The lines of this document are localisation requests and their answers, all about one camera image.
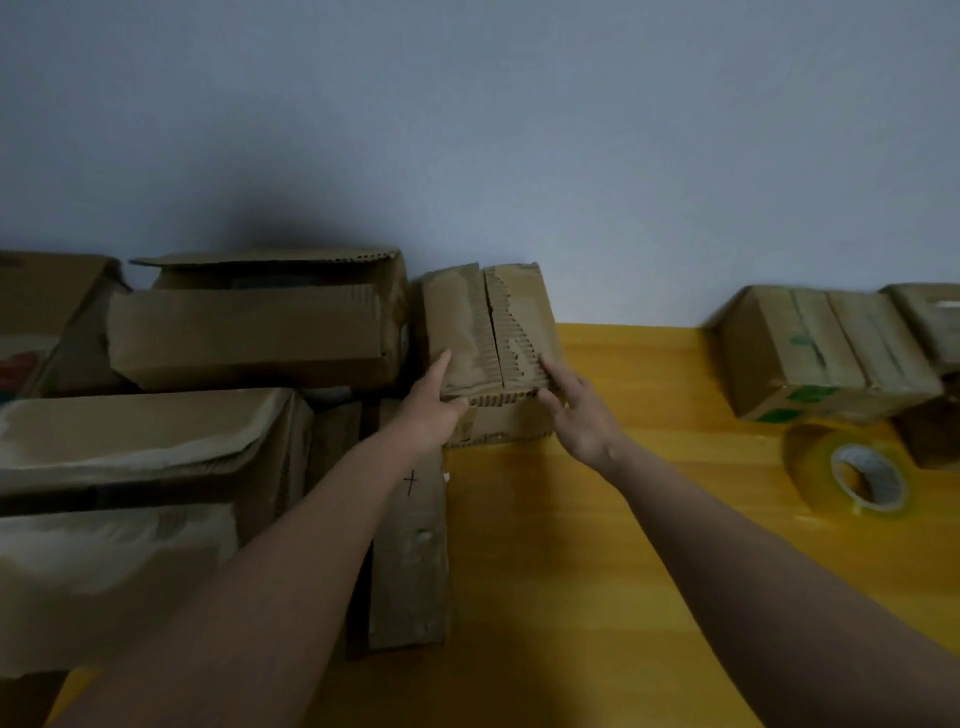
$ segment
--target clear packing tape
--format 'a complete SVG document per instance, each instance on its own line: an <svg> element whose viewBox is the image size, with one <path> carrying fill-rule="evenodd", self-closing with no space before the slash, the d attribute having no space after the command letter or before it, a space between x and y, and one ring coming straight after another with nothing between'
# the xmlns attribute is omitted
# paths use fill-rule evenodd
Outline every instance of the clear packing tape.
<svg viewBox="0 0 960 728"><path fill-rule="evenodd" d="M853 429L798 425L783 440L783 459L801 497L818 516L898 521L915 504L908 457Z"/></svg>

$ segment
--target hand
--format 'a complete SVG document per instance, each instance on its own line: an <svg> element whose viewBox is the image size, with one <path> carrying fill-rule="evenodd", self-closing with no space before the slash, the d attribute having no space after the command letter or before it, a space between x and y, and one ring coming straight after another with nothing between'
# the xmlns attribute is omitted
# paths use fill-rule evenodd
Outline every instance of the hand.
<svg viewBox="0 0 960 728"><path fill-rule="evenodd" d="M542 363L564 391L568 404L568 407L564 407L549 390L537 392L537 399L553 418L557 437L566 451L577 460L594 470L600 470L610 459L611 447L627 436L604 401L593 391L592 384L546 356L542 358Z"/></svg>
<svg viewBox="0 0 960 728"><path fill-rule="evenodd" d="M440 387L444 382L450 356L450 349L447 349L426 374L418 379L400 405L393 421L393 425L402 431L405 437L413 439L413 446L420 454L445 443L453 434L457 421L469 408L466 398L463 397L453 401L440 401Z"/></svg>

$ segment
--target finger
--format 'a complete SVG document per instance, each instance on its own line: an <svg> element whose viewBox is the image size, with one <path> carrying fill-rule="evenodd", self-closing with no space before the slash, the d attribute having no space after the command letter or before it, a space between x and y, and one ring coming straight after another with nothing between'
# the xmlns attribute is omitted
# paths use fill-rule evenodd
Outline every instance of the finger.
<svg viewBox="0 0 960 728"><path fill-rule="evenodd" d="M440 388L444 383L446 367L449 365L452 355L453 352L450 349L444 350L444 352L437 357L437 361L435 361L426 371L426 374L423 375L423 379L420 380L423 382L427 391L435 397L440 396Z"/></svg>
<svg viewBox="0 0 960 728"><path fill-rule="evenodd" d="M562 390L564 390L566 398L572 404L576 404L581 395L584 393L584 385L581 383L577 375L565 365L561 364L555 359L551 359L549 356L542 356L540 361L543 363L543 368L547 371L547 373L550 374L550 376L553 377L553 380L560 385Z"/></svg>
<svg viewBox="0 0 960 728"><path fill-rule="evenodd" d="M467 410L470 409L470 402L466 397L459 397L456 400L449 401L447 404L457 410L457 419L466 415Z"/></svg>
<svg viewBox="0 0 960 728"><path fill-rule="evenodd" d="M537 400L546 407L546 411L550 413L554 422L557 422L564 415L564 403L549 389L538 389Z"/></svg>

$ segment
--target yellow table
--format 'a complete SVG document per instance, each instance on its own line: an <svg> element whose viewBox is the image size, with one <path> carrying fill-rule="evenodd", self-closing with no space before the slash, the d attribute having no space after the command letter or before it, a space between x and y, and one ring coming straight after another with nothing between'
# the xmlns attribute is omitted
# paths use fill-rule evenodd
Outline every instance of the yellow table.
<svg viewBox="0 0 960 728"><path fill-rule="evenodd" d="M641 444L960 651L960 475L910 473L912 520L852 532L798 496L782 426L733 418L707 334L566 325L561 337ZM555 439L446 460L449 642L333 666L306 726L757 725L619 495Z"/></svg>

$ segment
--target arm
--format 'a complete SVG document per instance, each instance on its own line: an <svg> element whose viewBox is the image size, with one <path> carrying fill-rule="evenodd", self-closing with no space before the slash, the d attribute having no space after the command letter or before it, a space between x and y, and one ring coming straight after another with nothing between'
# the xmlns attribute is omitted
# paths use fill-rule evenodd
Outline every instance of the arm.
<svg viewBox="0 0 960 728"><path fill-rule="evenodd" d="M768 726L946 726L960 661L632 442L584 379L550 361L564 447L627 500L717 659Z"/></svg>
<svg viewBox="0 0 960 728"><path fill-rule="evenodd" d="M387 497L449 437L449 352L383 430L348 452L152 637L56 721L79 726L293 726L324 672Z"/></svg>

